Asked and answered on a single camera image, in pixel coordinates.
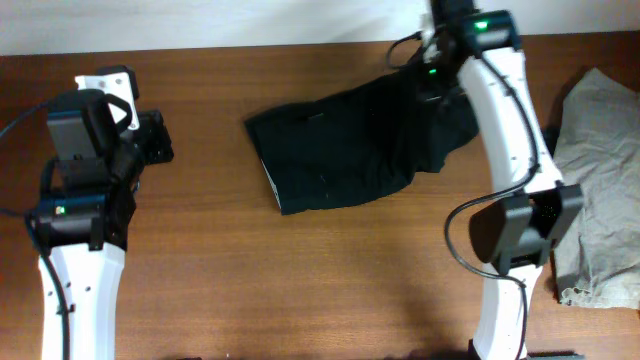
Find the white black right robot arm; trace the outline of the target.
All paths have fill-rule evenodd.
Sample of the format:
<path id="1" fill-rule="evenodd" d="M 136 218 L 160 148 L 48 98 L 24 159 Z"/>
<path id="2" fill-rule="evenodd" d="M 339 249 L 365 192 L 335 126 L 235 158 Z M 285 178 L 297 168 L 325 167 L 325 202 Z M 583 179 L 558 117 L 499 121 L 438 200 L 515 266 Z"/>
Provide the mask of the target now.
<path id="1" fill-rule="evenodd" d="M 530 97 L 526 57 L 507 10 L 482 11 L 471 1 L 431 1 L 424 61 L 434 75 L 455 77 L 474 111 L 492 179 L 468 223 L 479 266 L 452 257 L 483 280 L 480 320 L 470 359 L 527 359 L 526 330 L 535 285 L 551 252 L 581 211 L 579 185 L 568 185 L 553 161 Z"/>

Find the black shorts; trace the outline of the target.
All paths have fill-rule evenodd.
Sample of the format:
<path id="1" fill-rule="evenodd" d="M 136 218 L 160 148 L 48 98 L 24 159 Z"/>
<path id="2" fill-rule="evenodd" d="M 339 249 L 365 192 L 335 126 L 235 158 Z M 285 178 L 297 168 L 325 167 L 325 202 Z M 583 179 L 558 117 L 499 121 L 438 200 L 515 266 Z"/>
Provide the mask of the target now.
<path id="1" fill-rule="evenodd" d="M 284 215 L 394 194 L 479 133 L 462 91 L 420 66 L 269 109 L 245 127 Z"/>

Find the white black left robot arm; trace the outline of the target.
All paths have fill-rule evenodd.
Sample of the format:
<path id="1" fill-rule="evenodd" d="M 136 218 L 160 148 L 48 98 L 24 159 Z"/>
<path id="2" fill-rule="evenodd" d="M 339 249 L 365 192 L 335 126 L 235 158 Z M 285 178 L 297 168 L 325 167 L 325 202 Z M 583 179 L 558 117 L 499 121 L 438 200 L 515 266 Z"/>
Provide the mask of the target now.
<path id="1" fill-rule="evenodd" d="M 38 204 L 24 216 L 39 256 L 41 356 L 112 359 L 139 178 L 174 152 L 160 111 L 137 110 L 131 67 L 104 67 L 75 82 L 47 105 L 56 154 L 41 174 Z"/>

